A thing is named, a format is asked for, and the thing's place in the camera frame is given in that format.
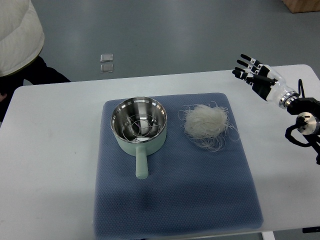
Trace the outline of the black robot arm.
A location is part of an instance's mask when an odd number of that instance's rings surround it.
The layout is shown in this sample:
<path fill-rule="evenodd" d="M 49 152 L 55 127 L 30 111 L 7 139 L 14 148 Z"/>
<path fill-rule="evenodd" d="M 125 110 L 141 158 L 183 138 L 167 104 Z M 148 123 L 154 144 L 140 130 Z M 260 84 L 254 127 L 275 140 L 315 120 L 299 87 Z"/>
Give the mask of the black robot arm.
<path fill-rule="evenodd" d="M 293 99 L 286 107 L 289 114 L 296 116 L 295 124 L 285 131 L 285 138 L 294 145 L 308 148 L 312 147 L 317 153 L 316 163 L 320 164 L 320 102 L 313 97 Z M 307 143 L 297 140 L 292 136 L 297 130 Z"/>

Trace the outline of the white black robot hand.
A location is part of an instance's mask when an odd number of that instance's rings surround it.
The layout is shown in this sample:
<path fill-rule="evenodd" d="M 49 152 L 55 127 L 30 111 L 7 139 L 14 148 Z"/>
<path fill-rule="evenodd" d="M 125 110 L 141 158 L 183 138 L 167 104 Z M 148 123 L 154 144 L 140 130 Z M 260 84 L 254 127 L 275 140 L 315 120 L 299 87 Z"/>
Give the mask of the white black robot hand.
<path fill-rule="evenodd" d="M 251 86 L 251 89 L 266 102 L 273 102 L 282 109 L 299 97 L 286 80 L 274 68 L 248 55 L 241 54 L 232 74 Z"/>

